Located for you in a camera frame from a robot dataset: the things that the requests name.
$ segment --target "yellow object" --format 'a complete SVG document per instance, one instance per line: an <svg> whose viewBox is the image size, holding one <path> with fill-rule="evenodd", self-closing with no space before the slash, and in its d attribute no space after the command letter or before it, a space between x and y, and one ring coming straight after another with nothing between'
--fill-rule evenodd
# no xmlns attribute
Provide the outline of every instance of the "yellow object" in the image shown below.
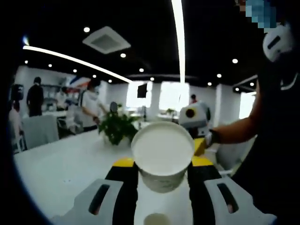
<svg viewBox="0 0 300 225"><path fill-rule="evenodd" d="M194 139L195 151L199 148L200 144L204 141L204 137Z"/></svg>
<svg viewBox="0 0 300 225"><path fill-rule="evenodd" d="M206 157L204 156L193 156L192 158L192 164L193 166L207 166L207 165L213 165L211 161L209 161Z"/></svg>
<svg viewBox="0 0 300 225"><path fill-rule="evenodd" d="M117 167L132 167L134 165L135 161L132 158L121 158L118 161L116 161L112 166Z"/></svg>

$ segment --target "linear light strip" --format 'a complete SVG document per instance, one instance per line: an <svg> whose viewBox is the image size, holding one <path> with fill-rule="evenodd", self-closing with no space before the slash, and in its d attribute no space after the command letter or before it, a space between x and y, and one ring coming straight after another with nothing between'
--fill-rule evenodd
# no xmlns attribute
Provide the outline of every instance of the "linear light strip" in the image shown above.
<svg viewBox="0 0 300 225"><path fill-rule="evenodd" d="M27 45L24 45L23 49L25 49L25 50L31 50L31 51L36 51L36 52L40 52L40 53L46 53L46 54L50 54L50 55L55 55L55 56L58 56L58 57L61 57L61 58L64 58L64 59L67 59L67 60L70 60L70 61L73 61L73 62L80 63L80 64L85 65L87 67L99 70L99 71L101 71L103 73L111 75L111 76L113 76L115 78L118 78L120 80L123 80L125 82L128 82L128 83L132 82L132 80L129 80L129 79L127 79L127 78L125 78L125 77L123 77L121 75L115 74L115 73L113 73L113 72L111 72L111 71L109 71L107 69L95 66L93 64L90 64L88 62L85 62L85 61L73 58L73 57L68 56L68 55L64 55L64 54L61 54L61 53L58 53L58 52L53 52L53 51L50 51L50 50L47 50L47 49L43 49L43 48L37 48L37 47L33 47L33 46L27 46Z"/></svg>
<svg viewBox="0 0 300 225"><path fill-rule="evenodd" d="M178 42L178 54L179 54L179 71L180 71L180 83L185 83L185 41L184 41L184 24L183 24L183 12L181 0L172 0L172 8L175 18L177 42Z"/></svg>

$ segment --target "recessed light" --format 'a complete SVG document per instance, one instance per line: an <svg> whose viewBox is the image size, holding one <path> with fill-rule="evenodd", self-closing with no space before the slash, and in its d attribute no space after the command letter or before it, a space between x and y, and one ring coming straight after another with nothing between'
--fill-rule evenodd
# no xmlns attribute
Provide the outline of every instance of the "recessed light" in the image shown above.
<svg viewBox="0 0 300 225"><path fill-rule="evenodd" d="M83 31L86 32L86 33L88 33L88 32L90 31L90 28L89 28L89 27L85 27L85 28L83 29Z"/></svg>

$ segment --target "window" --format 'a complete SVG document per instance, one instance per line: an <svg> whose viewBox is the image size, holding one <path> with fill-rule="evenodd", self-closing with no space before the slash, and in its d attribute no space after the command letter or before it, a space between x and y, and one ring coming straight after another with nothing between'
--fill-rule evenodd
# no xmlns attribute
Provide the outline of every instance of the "window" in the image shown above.
<svg viewBox="0 0 300 225"><path fill-rule="evenodd" d="M146 98L137 98L137 88L138 86L147 83L147 94ZM135 81L128 84L127 90L127 98L126 98L126 107L129 108L138 108L142 106L146 106L150 108L151 105L151 97L152 97L152 82L146 81Z"/></svg>
<svg viewBox="0 0 300 225"><path fill-rule="evenodd" d="M253 103L255 101L256 92L244 93L240 95L240 119L246 118L250 115Z"/></svg>
<svg viewBox="0 0 300 225"><path fill-rule="evenodd" d="M175 109L180 111L182 107L188 105L189 101L189 84L179 82L162 82L159 109Z"/></svg>

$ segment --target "man in black shirt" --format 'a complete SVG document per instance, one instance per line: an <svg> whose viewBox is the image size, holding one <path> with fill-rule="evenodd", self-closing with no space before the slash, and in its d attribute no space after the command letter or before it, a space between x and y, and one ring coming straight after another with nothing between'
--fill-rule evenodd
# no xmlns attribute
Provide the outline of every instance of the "man in black shirt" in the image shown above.
<svg viewBox="0 0 300 225"><path fill-rule="evenodd" d="M26 103L29 109L29 116L41 116L42 104L44 101L43 88L40 86L41 78L34 78L34 85L29 89Z"/></svg>

